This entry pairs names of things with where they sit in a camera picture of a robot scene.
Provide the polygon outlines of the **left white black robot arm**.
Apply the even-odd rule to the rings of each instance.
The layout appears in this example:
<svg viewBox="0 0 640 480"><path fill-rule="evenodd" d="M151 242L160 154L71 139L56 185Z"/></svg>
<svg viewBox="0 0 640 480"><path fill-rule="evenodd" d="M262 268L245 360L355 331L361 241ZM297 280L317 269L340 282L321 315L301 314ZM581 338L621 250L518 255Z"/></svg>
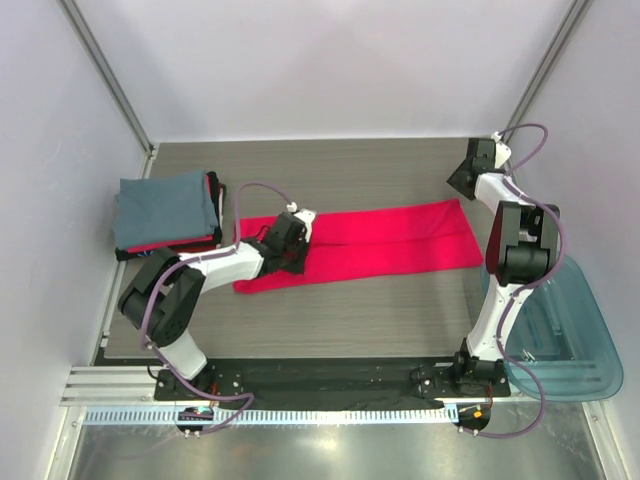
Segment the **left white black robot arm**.
<svg viewBox="0 0 640 480"><path fill-rule="evenodd" d="M264 233L236 244L196 254L156 250L118 300L118 309L140 332L142 346L154 349L179 377L190 398L205 397L213 385L207 359L188 331L200 296L237 281L284 271L302 274L316 213L279 214Z"/></svg>

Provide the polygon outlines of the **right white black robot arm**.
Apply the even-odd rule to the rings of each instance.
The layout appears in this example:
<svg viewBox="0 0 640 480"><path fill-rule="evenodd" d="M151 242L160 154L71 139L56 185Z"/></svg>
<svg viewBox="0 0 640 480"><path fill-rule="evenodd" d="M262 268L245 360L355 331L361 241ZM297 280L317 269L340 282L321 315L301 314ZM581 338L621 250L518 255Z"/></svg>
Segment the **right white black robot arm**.
<svg viewBox="0 0 640 480"><path fill-rule="evenodd" d="M559 210L534 201L503 165L510 149L498 135L472 138L447 183L493 214L485 252L488 289L471 332L446 370L460 395L480 395L506 382L506 346L519 310L559 257Z"/></svg>

